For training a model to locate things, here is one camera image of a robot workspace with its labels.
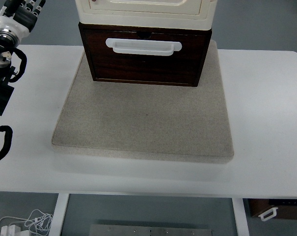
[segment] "small wooden box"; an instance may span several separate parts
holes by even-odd
[[[212,30],[161,29],[79,23],[94,81],[196,87]],[[170,56],[121,54],[106,45],[108,38],[180,42]]]

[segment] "gray floor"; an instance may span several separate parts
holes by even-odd
[[[3,3],[4,0],[0,0],[0,8]],[[22,44],[82,45],[77,27],[79,18],[75,1],[64,3],[62,0],[48,0],[35,29],[22,41]],[[220,49],[297,52],[297,0],[218,0],[212,39],[217,42]],[[10,209],[11,212],[8,213],[16,215],[21,208],[17,204],[7,205],[6,202],[12,201],[11,198],[11,194],[3,194],[0,197],[0,211]],[[31,201],[32,198],[31,194],[25,195],[24,201]],[[49,204],[46,198],[42,201]],[[123,197],[117,197],[117,201],[123,201]],[[164,208],[160,214],[165,215],[167,210],[169,209]],[[88,220],[93,212],[93,210],[89,211],[89,216],[86,216]],[[173,218],[166,221],[171,223],[171,219],[179,217],[182,212],[174,211]],[[74,217],[74,215],[74,213],[73,215],[68,213],[68,217]],[[149,220],[157,222],[159,219],[157,216]],[[296,221],[274,220],[262,224],[258,219],[248,217],[248,225],[251,236],[297,236]]]
[[[88,236],[91,224],[210,229],[236,236],[231,199],[71,195],[62,236]]]

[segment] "black wire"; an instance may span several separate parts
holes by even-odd
[[[3,125],[3,126],[0,126],[0,132],[5,132],[3,148],[0,151],[0,161],[1,161],[10,151],[11,144],[12,144],[13,130],[10,126]]]
[[[10,83],[15,83],[16,81],[18,81],[22,75],[24,74],[25,70],[26,70],[26,64],[27,64],[27,57],[25,55],[25,53],[23,53],[20,49],[18,48],[14,48],[14,47],[1,47],[0,46],[0,54],[9,51],[11,54],[15,53],[19,59],[21,59],[21,64],[20,64],[20,71],[19,73],[13,77],[12,79],[10,79]]]
[[[19,73],[14,78],[10,79],[10,83],[15,83],[22,77],[22,75],[26,70],[26,64],[27,64],[27,57],[25,53],[23,53],[21,50],[17,48],[14,48],[13,52],[15,52],[15,54],[21,59],[21,64],[20,64]]]

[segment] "wooden drawer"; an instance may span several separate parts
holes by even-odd
[[[211,30],[159,29],[79,24],[95,81],[197,86]],[[170,56],[121,54],[106,45],[108,38],[180,42]]]
[[[258,217],[263,212],[277,207],[277,215],[274,219],[294,219],[297,220],[297,206],[282,205],[279,203],[272,203],[269,199],[249,199],[249,207],[252,217]]]

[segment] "gray mat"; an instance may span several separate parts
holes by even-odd
[[[105,157],[230,161],[216,43],[210,43],[196,88],[94,82],[84,56],[52,144],[66,153]]]

